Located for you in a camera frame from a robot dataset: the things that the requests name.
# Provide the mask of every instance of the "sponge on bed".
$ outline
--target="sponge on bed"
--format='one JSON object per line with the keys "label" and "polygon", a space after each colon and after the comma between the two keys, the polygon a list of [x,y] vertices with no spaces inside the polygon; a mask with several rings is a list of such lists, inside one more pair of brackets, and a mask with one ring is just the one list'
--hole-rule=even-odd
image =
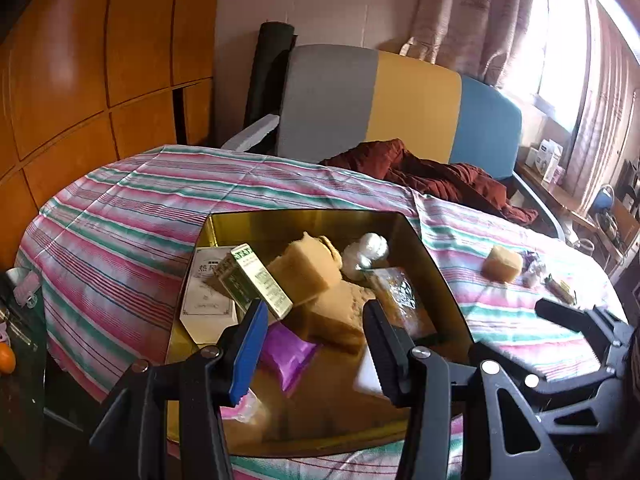
{"label": "sponge on bed", "polygon": [[522,271],[522,256],[494,245],[482,264],[482,274],[494,282],[511,283]]}

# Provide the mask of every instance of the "plastic bag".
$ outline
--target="plastic bag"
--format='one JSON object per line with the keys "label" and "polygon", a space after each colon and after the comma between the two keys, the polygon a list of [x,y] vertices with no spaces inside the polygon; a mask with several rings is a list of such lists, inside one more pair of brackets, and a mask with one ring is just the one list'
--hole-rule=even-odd
{"label": "plastic bag", "polygon": [[342,273],[350,280],[359,282],[364,270],[375,267],[375,263],[384,260],[388,254],[386,239],[376,233],[367,233],[342,252]]}
{"label": "plastic bag", "polygon": [[234,408],[220,406],[220,416],[222,420],[237,420],[238,422],[248,423],[261,407],[260,399],[249,388],[249,391]]}
{"label": "plastic bag", "polygon": [[314,356],[317,346],[303,341],[282,323],[274,323],[267,330],[260,362],[276,373],[280,389],[289,395]]}
{"label": "plastic bag", "polygon": [[403,269],[371,269],[364,274],[389,323],[404,328],[413,339],[436,332]]}

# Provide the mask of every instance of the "white wall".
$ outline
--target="white wall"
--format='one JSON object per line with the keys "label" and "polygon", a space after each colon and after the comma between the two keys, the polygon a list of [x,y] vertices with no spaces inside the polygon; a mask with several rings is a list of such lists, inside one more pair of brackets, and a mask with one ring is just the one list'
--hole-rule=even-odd
{"label": "white wall", "polygon": [[571,133],[565,130],[552,118],[543,114],[534,105],[524,102],[513,94],[505,92],[505,95],[513,101],[522,113],[522,136],[520,137],[520,149],[518,160],[524,160],[529,153],[529,147],[537,148],[543,139],[551,139],[563,148],[571,139]]}
{"label": "white wall", "polygon": [[214,110],[220,145],[242,129],[260,24],[290,23],[297,44],[334,43],[397,52],[418,0],[218,0]]}

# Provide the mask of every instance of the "bed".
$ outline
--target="bed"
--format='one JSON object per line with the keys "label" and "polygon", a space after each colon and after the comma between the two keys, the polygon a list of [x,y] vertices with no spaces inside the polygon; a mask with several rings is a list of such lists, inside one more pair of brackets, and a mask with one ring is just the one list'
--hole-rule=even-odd
{"label": "bed", "polygon": [[[551,295],[479,272],[495,243],[536,251],[578,293],[625,319],[603,270],[560,240],[461,205],[354,173],[274,156],[162,146],[98,168],[51,198],[28,226],[16,264],[42,276],[49,352],[98,400],[137,358],[162,364],[180,284],[207,214],[276,208],[400,212],[438,264],[475,340],[497,343],[548,378],[599,368],[582,335],[539,319]],[[460,472],[462,419],[449,473]],[[292,460],[233,459],[236,478],[393,477],[402,443]]]}

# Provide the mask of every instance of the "yellow sponge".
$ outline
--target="yellow sponge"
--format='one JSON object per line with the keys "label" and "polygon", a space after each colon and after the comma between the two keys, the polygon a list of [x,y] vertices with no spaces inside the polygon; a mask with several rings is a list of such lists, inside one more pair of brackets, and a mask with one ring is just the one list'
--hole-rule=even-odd
{"label": "yellow sponge", "polygon": [[511,283],[522,271],[522,256],[494,245],[482,264],[482,274],[494,282]]}
{"label": "yellow sponge", "polygon": [[368,288],[341,280],[317,298],[294,308],[284,324],[299,338],[359,352],[364,344],[362,307],[375,295]]}
{"label": "yellow sponge", "polygon": [[289,296],[293,305],[318,297],[342,279],[340,254],[325,237],[304,233],[302,240],[290,243],[267,270]]}

